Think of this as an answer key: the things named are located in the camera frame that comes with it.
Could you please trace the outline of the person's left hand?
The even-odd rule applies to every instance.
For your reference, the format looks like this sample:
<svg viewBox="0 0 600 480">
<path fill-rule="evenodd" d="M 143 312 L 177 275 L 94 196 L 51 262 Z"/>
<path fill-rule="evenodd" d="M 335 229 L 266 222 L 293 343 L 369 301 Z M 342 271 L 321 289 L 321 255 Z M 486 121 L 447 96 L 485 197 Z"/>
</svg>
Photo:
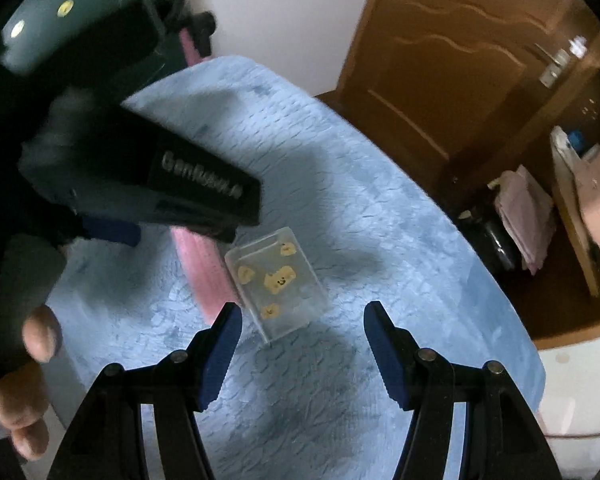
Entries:
<svg viewBox="0 0 600 480">
<path fill-rule="evenodd" d="M 43 416 L 50 405 L 42 364 L 61 348 L 62 333 L 56 315 L 46 304 L 37 307 L 21 330 L 30 360 L 0 379 L 0 426 L 8 431 L 15 450 L 25 460 L 39 460 L 50 436 Z"/>
</svg>

